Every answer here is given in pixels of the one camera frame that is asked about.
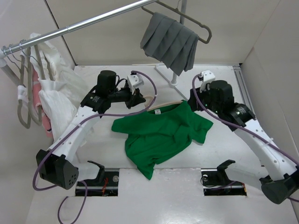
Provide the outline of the beige plastic hanger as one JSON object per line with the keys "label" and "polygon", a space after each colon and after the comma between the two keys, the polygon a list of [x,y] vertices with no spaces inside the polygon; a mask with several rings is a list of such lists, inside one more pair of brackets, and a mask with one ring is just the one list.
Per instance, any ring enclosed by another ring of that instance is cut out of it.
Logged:
{"label": "beige plastic hanger", "polygon": [[[153,97],[152,96],[144,96],[144,98],[146,100],[145,103],[144,103],[144,106],[147,107],[147,106],[150,105],[150,102],[153,100]],[[182,102],[183,102],[183,100],[179,100],[179,101],[172,101],[172,102],[168,102],[168,103],[163,103],[163,104],[151,106],[147,109],[147,111],[156,110],[158,108],[169,106],[169,105],[181,104]]]}

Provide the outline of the green t shirt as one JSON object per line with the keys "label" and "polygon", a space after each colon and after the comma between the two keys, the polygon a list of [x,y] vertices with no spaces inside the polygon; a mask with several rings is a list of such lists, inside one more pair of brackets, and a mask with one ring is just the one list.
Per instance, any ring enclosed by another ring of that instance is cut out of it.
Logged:
{"label": "green t shirt", "polygon": [[154,166],[185,150],[192,141],[204,144],[213,122],[193,112],[183,100],[151,111],[116,119],[111,130],[127,134],[125,153],[150,180]]}

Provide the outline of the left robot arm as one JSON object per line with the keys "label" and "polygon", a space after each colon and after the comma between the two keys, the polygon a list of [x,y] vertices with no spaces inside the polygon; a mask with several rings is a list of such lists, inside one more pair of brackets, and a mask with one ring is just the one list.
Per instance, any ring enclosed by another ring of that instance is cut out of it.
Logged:
{"label": "left robot arm", "polygon": [[91,182],[99,185],[104,181],[105,167],[93,161],[75,163],[74,156],[83,140],[93,126],[103,116],[109,116],[107,110],[112,103],[125,103],[128,109],[144,103],[146,100],[140,92],[147,75],[133,70],[125,78],[125,84],[118,88],[117,74],[111,70],[103,70],[97,77],[96,85],[87,93],[73,120],[48,150],[40,150],[36,155],[37,170],[32,185],[36,185],[37,177],[50,182],[51,187],[69,190],[78,182]]}

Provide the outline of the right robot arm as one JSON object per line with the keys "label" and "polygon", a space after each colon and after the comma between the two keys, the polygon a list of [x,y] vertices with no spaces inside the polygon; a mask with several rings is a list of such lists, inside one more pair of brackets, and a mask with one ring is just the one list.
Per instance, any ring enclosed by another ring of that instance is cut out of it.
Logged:
{"label": "right robot arm", "polygon": [[203,82],[190,89],[187,101],[193,112],[205,111],[237,135],[261,162],[258,167],[221,163],[214,173],[217,185],[242,182],[263,192],[274,204],[281,204],[299,189],[299,162],[283,152],[264,132],[255,114],[234,101],[230,84],[224,80]]}

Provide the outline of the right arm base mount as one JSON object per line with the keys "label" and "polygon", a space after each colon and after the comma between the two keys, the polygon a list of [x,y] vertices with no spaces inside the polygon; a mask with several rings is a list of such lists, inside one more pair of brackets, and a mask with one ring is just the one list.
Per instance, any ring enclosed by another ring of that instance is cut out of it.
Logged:
{"label": "right arm base mount", "polygon": [[245,185],[228,178],[225,170],[234,160],[226,160],[216,168],[202,168],[200,183],[204,196],[247,196]]}

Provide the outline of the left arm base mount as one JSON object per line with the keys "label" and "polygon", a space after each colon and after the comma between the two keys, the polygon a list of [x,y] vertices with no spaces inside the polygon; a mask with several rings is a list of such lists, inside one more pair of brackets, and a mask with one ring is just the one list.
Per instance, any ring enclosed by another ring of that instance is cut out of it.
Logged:
{"label": "left arm base mount", "polygon": [[87,161],[90,164],[99,167],[95,179],[84,179],[87,184],[87,196],[118,196],[119,168],[108,168],[93,161]]}

